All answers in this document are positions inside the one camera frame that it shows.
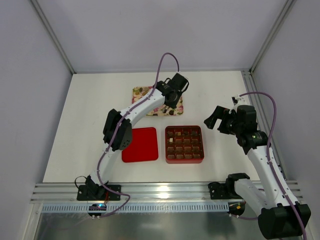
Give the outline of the red box lid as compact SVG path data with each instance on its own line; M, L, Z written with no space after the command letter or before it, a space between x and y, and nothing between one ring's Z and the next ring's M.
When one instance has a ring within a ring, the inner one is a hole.
M121 153L124 163L156 161L159 158L157 130L154 127L134 128L132 142Z

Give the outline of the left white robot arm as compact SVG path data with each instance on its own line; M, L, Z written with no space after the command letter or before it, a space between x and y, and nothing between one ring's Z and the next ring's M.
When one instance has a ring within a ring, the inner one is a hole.
M102 201L108 192L117 194L107 189L107 183L118 156L132 143L133 127L155 108L165 105L175 109L188 86L189 81L176 74L172 79L156 83L154 88L129 107L121 111L109 111L102 131L105 150L96 169L85 178L83 185L77 187L78 201Z

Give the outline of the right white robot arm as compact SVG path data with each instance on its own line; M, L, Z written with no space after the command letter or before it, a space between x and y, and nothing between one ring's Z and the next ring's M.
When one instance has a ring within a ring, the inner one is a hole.
M268 146L268 136L258 129L257 112L252 105L237 105L234 109L217 106L204 124L234 135L244 154L253 164L263 190L259 190L246 173L228 175L225 185L233 197L244 199L257 215L260 232L267 240L306 236L311 217L307 204L300 204L291 192Z

